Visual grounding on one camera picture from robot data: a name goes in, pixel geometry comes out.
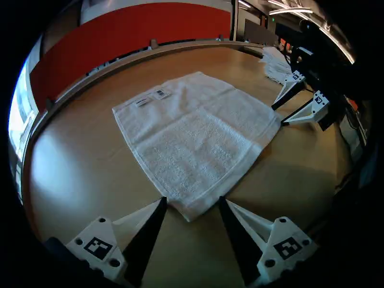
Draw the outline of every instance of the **white folded towels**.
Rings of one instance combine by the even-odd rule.
[[[259,62],[266,63],[264,66],[265,75],[280,84],[284,84],[284,80],[292,75],[290,65],[275,47],[264,47],[263,48],[263,59]]]
[[[270,107],[201,72],[112,110],[148,178],[187,221],[231,189],[280,127]]]

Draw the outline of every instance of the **wall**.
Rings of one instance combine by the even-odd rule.
[[[42,52],[47,53],[65,35],[79,26],[82,2],[76,2],[62,11],[44,32]]]
[[[93,68],[120,55],[158,43],[229,38],[231,13],[187,3],[150,3],[115,10],[66,34],[30,74],[39,111]]]
[[[230,0],[84,0],[81,9],[80,24],[84,24],[105,13],[112,12],[121,8],[159,2],[199,4],[221,9],[227,12],[232,12],[232,4],[230,3]]]
[[[238,22],[237,22],[237,36],[236,36],[238,40],[242,40],[244,38],[245,19],[248,19],[260,25],[259,17],[239,8]]]

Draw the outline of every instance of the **orange wall panel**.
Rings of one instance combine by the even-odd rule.
[[[52,47],[30,74],[39,111],[93,68],[149,45],[185,39],[229,38],[230,13],[188,3],[130,6],[97,17]]]

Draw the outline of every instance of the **ceiling light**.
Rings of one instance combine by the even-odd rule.
[[[301,12],[301,13],[313,13],[310,8],[283,8],[273,10],[269,13],[269,15],[281,14],[281,13],[293,13],[293,12]]]
[[[269,3],[272,3],[276,6],[280,6],[281,8],[290,8],[288,5],[285,5],[279,1],[276,1],[276,0],[268,0]]]
[[[272,3],[276,6],[279,6],[281,8],[290,8],[289,6],[279,2],[279,1],[276,1],[276,0],[268,0],[269,3]],[[331,39],[331,41],[333,43],[336,44],[336,46],[341,50],[341,52],[343,52],[343,54],[345,55],[345,57],[349,60],[349,62],[351,62],[351,64],[353,64],[355,62],[355,59],[353,58],[353,56],[347,51],[347,49],[335,38],[331,35],[331,33],[329,33],[328,31],[326,31],[324,28],[321,27],[320,24],[318,24],[316,21],[314,21],[313,19],[305,16],[303,13],[301,12],[293,12],[293,14],[297,15],[298,17],[302,18],[302,19],[305,19],[305,20],[308,20],[308,21],[311,21],[313,23],[315,23],[321,32],[323,32],[329,39]]]
[[[239,0],[239,3],[240,3],[240,4],[243,4],[244,6],[246,6],[246,7],[248,7],[248,8],[251,7],[248,3],[244,2],[244,1]]]

